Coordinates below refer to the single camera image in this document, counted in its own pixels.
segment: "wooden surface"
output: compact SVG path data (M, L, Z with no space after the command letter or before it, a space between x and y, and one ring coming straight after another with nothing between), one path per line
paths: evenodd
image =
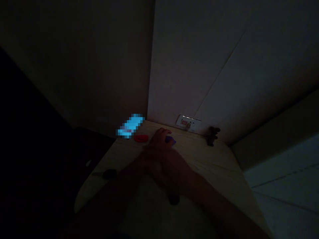
M160 127L172 131L177 141L173 146L191 168L204 176L222 195L269 233L266 222L252 191L230 148L220 141L214 147L206 145L203 136L180 129L145 121L138 133L149 139ZM106 183L96 173L106 169L118 172L132 162L147 143L134 139L117 139L92 174L84 182L75 200L79 211ZM211 222L200 208L185 197L177 206L170 205L166 193L149 176L144 176L131 201L119 231L134 238L214 238Z

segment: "purple object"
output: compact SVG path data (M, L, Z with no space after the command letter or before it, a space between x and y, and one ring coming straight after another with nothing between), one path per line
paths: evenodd
M165 143L168 143L171 138L173 139L173 145L176 144L176 141L175 141L175 139L172 136L166 136L165 137Z

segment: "power socket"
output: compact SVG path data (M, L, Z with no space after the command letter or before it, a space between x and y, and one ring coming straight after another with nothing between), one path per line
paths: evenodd
M179 115L176 125L187 130L195 130L200 125L201 121L184 115Z

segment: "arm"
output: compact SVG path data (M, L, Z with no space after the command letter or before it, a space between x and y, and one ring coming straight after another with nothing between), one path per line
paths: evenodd
M62 238L96 238L115 232L144 175L139 160L123 169L76 214Z
M164 190L184 195L200 205L223 238L269 238L249 217L194 172L182 156L164 144L168 130L160 129L142 156L154 181Z
M225 238L269 238L249 217L198 175L190 199L200 205Z

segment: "wall switch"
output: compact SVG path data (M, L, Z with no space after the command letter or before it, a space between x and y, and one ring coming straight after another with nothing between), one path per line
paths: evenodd
M184 115L179 115L176 125L188 128L188 130L195 130L199 125L201 121L198 119L193 119Z

